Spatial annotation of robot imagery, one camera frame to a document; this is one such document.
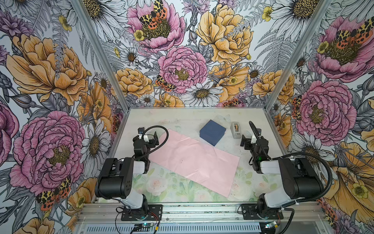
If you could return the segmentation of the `navy blue gift box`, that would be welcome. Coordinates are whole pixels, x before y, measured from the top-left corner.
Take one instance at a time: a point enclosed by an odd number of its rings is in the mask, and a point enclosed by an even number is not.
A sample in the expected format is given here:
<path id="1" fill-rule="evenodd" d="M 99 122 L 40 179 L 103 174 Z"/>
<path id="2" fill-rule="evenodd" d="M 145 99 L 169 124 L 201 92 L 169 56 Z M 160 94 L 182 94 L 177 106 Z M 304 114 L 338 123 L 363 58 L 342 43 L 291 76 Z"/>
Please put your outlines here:
<path id="1" fill-rule="evenodd" d="M 213 120 L 209 120 L 200 130 L 200 138 L 216 146 L 226 132 L 226 128 L 216 123 Z"/>

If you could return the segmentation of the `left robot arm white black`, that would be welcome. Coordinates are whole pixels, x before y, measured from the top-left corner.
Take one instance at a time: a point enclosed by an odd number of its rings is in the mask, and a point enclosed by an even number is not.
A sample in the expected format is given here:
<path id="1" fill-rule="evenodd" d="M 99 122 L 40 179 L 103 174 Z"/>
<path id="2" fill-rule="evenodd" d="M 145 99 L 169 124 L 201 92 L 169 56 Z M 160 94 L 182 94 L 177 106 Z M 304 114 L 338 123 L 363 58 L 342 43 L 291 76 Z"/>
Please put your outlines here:
<path id="1" fill-rule="evenodd" d="M 134 155 L 122 159 L 106 159 L 95 186 L 95 196 L 115 200 L 121 204 L 124 221 L 159 220 L 153 207 L 149 207 L 145 195 L 133 187 L 133 177 L 145 175 L 150 168 L 149 153 L 159 145 L 158 135 L 138 128 L 133 138 Z"/>

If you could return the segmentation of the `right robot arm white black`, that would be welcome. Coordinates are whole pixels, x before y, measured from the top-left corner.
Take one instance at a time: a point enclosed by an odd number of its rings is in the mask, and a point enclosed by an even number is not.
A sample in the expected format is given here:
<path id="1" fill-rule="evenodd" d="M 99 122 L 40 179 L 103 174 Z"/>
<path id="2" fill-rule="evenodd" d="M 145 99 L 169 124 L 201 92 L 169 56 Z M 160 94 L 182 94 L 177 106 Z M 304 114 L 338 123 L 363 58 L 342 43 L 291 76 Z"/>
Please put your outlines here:
<path id="1" fill-rule="evenodd" d="M 260 218 L 274 217 L 280 208 L 293 205 L 298 199 L 312 199 L 324 191 L 324 186 L 306 157 L 290 156 L 270 158 L 268 141 L 264 137 L 242 136 L 240 146 L 250 151 L 249 164 L 258 174 L 280 175 L 281 186 L 272 192 L 261 194 L 254 210 Z"/>

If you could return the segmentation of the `white tape dispenser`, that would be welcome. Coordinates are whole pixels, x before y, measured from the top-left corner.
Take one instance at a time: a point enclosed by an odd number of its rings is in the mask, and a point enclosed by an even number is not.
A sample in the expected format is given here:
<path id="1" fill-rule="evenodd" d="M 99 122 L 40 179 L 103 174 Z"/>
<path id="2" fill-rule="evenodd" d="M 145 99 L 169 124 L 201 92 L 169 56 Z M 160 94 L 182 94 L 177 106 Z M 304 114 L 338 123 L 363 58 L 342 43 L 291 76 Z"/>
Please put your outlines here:
<path id="1" fill-rule="evenodd" d="M 232 122 L 230 130 L 234 139 L 240 139 L 242 137 L 241 127 L 238 122 Z"/>

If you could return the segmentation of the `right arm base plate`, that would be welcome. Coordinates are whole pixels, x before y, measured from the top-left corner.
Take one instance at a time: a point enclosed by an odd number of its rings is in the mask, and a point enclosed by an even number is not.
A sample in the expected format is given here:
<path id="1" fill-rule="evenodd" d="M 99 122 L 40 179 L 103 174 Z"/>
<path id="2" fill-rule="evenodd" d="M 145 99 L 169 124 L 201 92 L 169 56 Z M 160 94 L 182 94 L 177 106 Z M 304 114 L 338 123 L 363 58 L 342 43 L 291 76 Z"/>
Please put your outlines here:
<path id="1" fill-rule="evenodd" d="M 248 203 L 240 205 L 238 213 L 243 216 L 244 220 L 257 220 L 257 219 L 284 219 L 282 211 L 275 208 L 260 208 L 257 204 Z"/>

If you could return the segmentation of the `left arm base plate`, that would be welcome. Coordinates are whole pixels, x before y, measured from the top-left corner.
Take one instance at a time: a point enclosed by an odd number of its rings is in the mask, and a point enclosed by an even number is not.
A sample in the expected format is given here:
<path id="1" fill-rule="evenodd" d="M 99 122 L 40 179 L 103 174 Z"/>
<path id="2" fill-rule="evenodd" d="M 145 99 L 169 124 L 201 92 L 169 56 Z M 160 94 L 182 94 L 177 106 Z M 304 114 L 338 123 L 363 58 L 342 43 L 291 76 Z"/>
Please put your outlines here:
<path id="1" fill-rule="evenodd" d="M 162 219 L 163 205 L 151 204 L 140 209 L 125 209 L 121 221 L 160 221 Z"/>

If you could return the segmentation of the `left aluminium corner post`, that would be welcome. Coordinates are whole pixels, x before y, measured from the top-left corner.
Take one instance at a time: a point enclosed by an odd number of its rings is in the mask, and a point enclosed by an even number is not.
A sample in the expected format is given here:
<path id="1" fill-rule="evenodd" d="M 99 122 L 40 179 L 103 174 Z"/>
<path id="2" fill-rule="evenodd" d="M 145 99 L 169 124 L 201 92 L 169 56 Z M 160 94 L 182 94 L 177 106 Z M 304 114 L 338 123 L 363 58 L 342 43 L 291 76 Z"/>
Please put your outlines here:
<path id="1" fill-rule="evenodd" d="M 115 77 L 115 73 L 113 71 L 113 68 L 108 61 L 108 58 L 106 56 L 106 53 L 104 51 L 104 48 L 100 42 L 100 38 L 97 35 L 94 27 L 94 23 L 90 19 L 88 12 L 84 6 L 83 1 L 73 1 L 72 6 L 74 10 L 76 11 L 78 15 L 78 19 L 81 22 L 81 25 L 83 26 L 83 29 L 85 31 L 86 37 L 90 40 L 90 43 L 95 50 L 97 57 L 108 76 L 108 79 L 116 93 L 116 96 L 126 114 L 129 113 L 130 107 L 126 101 L 125 96 L 123 95 L 123 92 L 121 90 L 121 87 L 119 86 L 119 83 Z"/>

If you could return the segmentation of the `aluminium corner post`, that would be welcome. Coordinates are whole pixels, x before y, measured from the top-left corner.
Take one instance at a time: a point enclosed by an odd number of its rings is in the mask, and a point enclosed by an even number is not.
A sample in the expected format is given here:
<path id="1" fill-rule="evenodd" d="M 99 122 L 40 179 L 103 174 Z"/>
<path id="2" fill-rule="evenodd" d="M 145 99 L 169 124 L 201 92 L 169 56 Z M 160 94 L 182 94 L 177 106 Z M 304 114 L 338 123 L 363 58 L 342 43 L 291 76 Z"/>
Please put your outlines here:
<path id="1" fill-rule="evenodd" d="M 106 53 L 104 51 L 104 48 L 100 42 L 100 38 L 97 35 L 94 27 L 94 23 L 90 19 L 88 12 L 84 6 L 83 1 L 73 1 L 72 6 L 74 10 L 76 11 L 78 15 L 78 19 L 81 22 L 81 25 L 83 26 L 83 29 L 85 31 L 86 37 L 90 40 L 90 43 L 95 50 L 97 57 L 108 76 L 108 79 L 116 93 L 116 96 L 126 114 L 129 113 L 130 107 L 126 101 L 125 96 L 123 95 L 123 92 L 121 90 L 121 87 L 119 86 L 119 83 L 115 77 L 115 73 L 113 71 L 113 68 L 108 61 L 108 58 L 106 56 Z"/>
<path id="2" fill-rule="evenodd" d="M 292 73 L 292 70 L 294 69 L 295 64 L 297 63 L 298 59 L 302 55 L 302 50 L 306 47 L 307 43 L 313 36 L 315 30 L 320 26 L 320 23 L 322 21 L 323 16 L 326 14 L 329 6 L 331 5 L 332 0 L 325 0 L 325 1 L 319 1 L 315 12 L 313 13 L 310 22 L 307 24 L 307 27 L 305 29 L 304 33 L 301 33 L 300 40 L 297 43 L 294 51 L 291 54 L 291 57 L 289 61 L 287 62 L 279 81 L 275 85 L 274 90 L 272 91 L 272 94 L 269 96 L 264 109 L 266 112 L 270 111 L 271 106 L 273 103 L 277 100 L 280 92 L 282 91 L 285 83 L 288 81 L 289 76 Z"/>

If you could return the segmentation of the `aluminium front rail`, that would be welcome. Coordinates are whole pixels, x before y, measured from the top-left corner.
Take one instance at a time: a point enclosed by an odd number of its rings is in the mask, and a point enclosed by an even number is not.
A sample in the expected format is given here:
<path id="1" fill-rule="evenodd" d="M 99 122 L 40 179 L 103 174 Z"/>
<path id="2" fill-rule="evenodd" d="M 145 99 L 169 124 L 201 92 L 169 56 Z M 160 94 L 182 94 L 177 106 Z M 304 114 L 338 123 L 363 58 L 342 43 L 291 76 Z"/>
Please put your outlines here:
<path id="1" fill-rule="evenodd" d="M 164 203 L 162 223 L 215 223 L 245 222 L 237 213 L 240 203 Z M 77 224 L 113 224 L 120 218 L 116 212 L 118 203 L 86 204 L 81 211 Z M 292 206 L 295 210 L 293 221 L 325 221 L 325 215 L 316 202 Z"/>

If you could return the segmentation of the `right aluminium corner post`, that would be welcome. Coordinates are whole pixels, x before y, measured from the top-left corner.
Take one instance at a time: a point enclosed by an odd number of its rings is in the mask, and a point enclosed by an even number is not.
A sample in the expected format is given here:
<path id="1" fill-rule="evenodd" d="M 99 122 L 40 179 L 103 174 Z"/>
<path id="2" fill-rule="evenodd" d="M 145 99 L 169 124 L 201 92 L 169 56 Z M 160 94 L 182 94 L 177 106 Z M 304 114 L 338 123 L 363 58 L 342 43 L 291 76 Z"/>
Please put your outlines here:
<path id="1" fill-rule="evenodd" d="M 313 36 L 315 30 L 320 26 L 320 23 L 322 21 L 323 16 L 326 14 L 329 6 L 331 5 L 332 0 L 325 0 L 325 1 L 319 1 L 315 12 L 313 13 L 310 22 L 307 24 L 307 27 L 305 29 L 304 33 L 301 33 L 300 40 L 297 43 L 294 51 L 291 54 L 291 57 L 289 61 L 287 62 L 279 81 L 275 85 L 274 90 L 272 91 L 272 94 L 269 96 L 264 109 L 266 112 L 270 111 L 271 106 L 273 103 L 277 100 L 280 92 L 282 91 L 285 83 L 288 81 L 289 76 L 292 73 L 292 70 L 294 69 L 295 64 L 297 63 L 298 59 L 302 55 L 302 50 L 306 47 L 307 43 Z"/>

